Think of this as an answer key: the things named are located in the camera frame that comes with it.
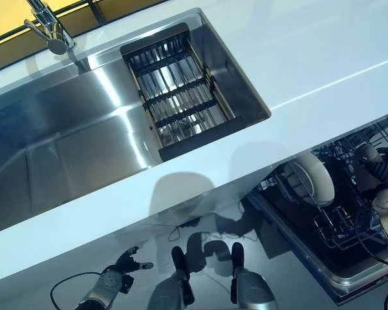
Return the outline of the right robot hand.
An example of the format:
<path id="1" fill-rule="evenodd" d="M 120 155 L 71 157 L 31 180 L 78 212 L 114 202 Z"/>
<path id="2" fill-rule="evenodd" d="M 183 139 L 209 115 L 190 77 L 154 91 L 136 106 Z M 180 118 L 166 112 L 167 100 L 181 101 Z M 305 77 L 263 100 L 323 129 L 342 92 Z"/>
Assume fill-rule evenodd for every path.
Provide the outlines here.
<path id="1" fill-rule="evenodd" d="M 388 183 L 388 147 L 375 149 L 363 144 L 356 150 L 356 179 L 362 191 Z"/>

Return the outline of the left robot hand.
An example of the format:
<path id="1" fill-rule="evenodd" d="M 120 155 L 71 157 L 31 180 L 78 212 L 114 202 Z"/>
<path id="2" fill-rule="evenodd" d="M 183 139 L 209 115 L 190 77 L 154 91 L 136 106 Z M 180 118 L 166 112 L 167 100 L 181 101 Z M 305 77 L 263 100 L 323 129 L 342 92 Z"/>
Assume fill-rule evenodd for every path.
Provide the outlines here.
<path id="1" fill-rule="evenodd" d="M 139 250 L 138 246 L 134 246 L 126 250 L 111 267 L 112 270 L 120 274 L 128 274 L 139 270 L 149 270 L 153 268 L 152 262 L 137 262 L 134 255 Z"/>

